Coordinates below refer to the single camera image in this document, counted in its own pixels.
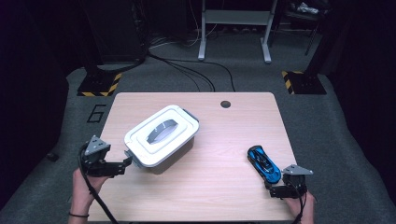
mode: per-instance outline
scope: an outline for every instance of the table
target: table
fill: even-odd
[[[262,44],[262,54],[266,63],[271,63],[270,50],[268,49],[268,37],[275,15],[277,0],[273,0],[270,11],[244,11],[244,10],[210,10],[206,9],[205,0],[202,1],[202,32],[201,45],[198,53],[198,60],[205,58],[206,50],[206,24],[248,24],[265,25],[264,37],[260,38]]]
[[[222,107],[223,101],[231,106]],[[125,175],[108,180],[100,195],[116,220],[293,220],[247,159],[250,147],[262,145],[280,169],[296,164],[269,92],[119,93],[101,134],[111,144],[106,160],[125,159],[124,135],[167,105],[179,105],[200,120],[194,146],[161,175],[131,165]],[[94,202],[89,221],[103,220],[108,218]]]

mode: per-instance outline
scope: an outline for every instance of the bracelet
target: bracelet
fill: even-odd
[[[70,217],[89,217],[90,215],[80,216],[80,215],[71,214],[71,213],[69,212],[69,216],[70,216]]]

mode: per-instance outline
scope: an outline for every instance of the storage box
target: storage box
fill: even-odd
[[[199,121],[178,105],[169,105],[125,134],[138,167],[161,174],[193,146]]]

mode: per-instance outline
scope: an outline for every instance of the white lid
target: white lid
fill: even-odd
[[[178,105],[169,105],[125,134],[125,145],[140,163],[154,167],[194,137],[199,122]]]

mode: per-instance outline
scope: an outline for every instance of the human arm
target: human arm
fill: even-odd
[[[90,181],[96,192],[100,191],[102,185],[108,179],[109,176],[88,176],[88,180]],[[81,217],[69,216],[68,224],[87,223],[88,217],[85,216],[89,214],[90,206],[93,200],[94,198],[88,190],[87,184],[84,180],[84,177],[82,176],[81,171],[79,169],[75,170],[73,173],[73,197],[70,207],[70,214]]]
[[[301,211],[300,199],[285,198],[283,199],[289,207],[289,210],[294,217],[297,217]],[[303,216],[301,218],[302,224],[313,224],[314,223],[314,210],[316,198],[311,192],[307,191],[302,197],[303,203],[305,201],[305,207],[303,211]]]

